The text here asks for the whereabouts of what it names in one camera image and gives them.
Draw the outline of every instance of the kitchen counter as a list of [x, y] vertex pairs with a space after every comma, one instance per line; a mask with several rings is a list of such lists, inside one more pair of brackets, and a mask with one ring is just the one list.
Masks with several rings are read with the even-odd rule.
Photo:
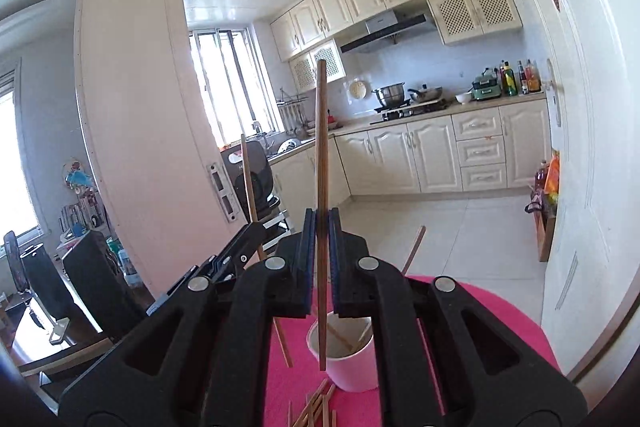
[[[492, 98], [491, 100], [474, 100], [469, 103], [458, 103], [454, 100], [449, 107], [440, 111], [429, 112], [425, 114], [418, 114], [416, 116], [408, 116], [406, 118], [399, 118], [398, 120], [390, 120], [390, 121], [380, 121], [382, 117], [378, 114], [374, 114], [371, 116], [367, 116], [364, 118], [357, 118], [356, 120], [347, 121], [342, 127], [339, 129], [335, 129], [329, 131], [329, 139], [335, 136], [343, 136], [345, 134], [352, 134], [354, 132], [366, 131], [370, 129], [379, 129], [381, 127], [390, 127], [393, 125], [409, 123], [420, 120], [427, 120], [428, 118], [437, 118], [440, 116], [447, 116], [450, 114], [458, 114], [461, 112], [468, 111], [477, 111], [479, 109], [487, 109], [490, 107], [500, 107], [501, 105], [511, 105], [513, 103], [522, 103], [522, 102], [530, 102], [531, 100], [544, 100], [546, 98], [546, 93], [542, 92], [534, 92], [531, 94], [520, 94], [518, 96], [501, 96], [500, 98]], [[269, 158], [270, 165], [274, 165], [294, 154], [297, 154], [301, 151], [309, 149], [314, 146], [315, 140], [310, 140], [309, 142], [296, 147], [290, 151], [287, 151], [283, 154], [278, 154], [277, 156], [272, 156]]]

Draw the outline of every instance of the drawer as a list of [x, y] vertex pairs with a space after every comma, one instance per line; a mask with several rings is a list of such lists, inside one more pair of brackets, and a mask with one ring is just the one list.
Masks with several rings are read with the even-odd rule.
[[457, 142], [461, 167], [505, 163], [504, 139], [502, 136], [476, 138]]
[[453, 120], [456, 140], [469, 140], [471, 138], [502, 134], [500, 111], [497, 107], [454, 114], [451, 119]]
[[460, 171], [465, 191], [507, 188], [507, 167], [504, 163], [463, 167]]

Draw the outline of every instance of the cooking pot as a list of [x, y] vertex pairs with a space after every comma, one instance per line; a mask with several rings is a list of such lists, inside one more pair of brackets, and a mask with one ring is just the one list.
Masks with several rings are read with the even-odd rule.
[[411, 94], [411, 99], [414, 102], [422, 103], [422, 102], [431, 102], [431, 100], [437, 100], [442, 96], [442, 88], [441, 87], [431, 87], [431, 89], [427, 88], [427, 84], [422, 84], [422, 89], [407, 89]]
[[378, 101], [382, 107], [393, 109], [404, 103], [404, 82], [400, 84], [392, 84], [391, 86], [379, 87], [373, 92], [378, 97]]

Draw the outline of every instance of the white wall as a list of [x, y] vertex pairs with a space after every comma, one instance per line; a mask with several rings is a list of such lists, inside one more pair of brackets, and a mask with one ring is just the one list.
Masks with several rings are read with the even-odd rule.
[[[48, 232], [38, 241], [50, 254], [60, 243], [60, 209], [76, 201], [65, 186], [63, 165], [77, 158], [89, 168], [76, 103], [73, 38], [69, 28], [0, 55], [0, 64], [20, 61], [23, 168], [30, 177], [38, 219]], [[2, 291], [15, 291], [5, 259], [0, 261]]]

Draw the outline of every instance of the pink table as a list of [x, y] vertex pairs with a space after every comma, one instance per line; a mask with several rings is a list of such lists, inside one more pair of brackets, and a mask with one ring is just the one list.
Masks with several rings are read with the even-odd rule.
[[[414, 279], [430, 281], [433, 278], [414, 277]], [[558, 368], [545, 333], [527, 315], [491, 292], [469, 284], [463, 284], [463, 286], [547, 362]], [[318, 362], [306, 347], [306, 334], [314, 322], [315, 318], [311, 315], [304, 320], [281, 319], [293, 358], [292, 369], [286, 367], [280, 345], [277, 340], [273, 340], [274, 336], [272, 337], [264, 408], [265, 427], [287, 425], [289, 400], [293, 402], [295, 420], [305, 406], [305, 394], [313, 393], [325, 378], [324, 373], [318, 370]], [[337, 411], [340, 426], [378, 427], [380, 425], [380, 402], [377, 389], [366, 393], [345, 393], [336, 389], [330, 402], [330, 409]]]

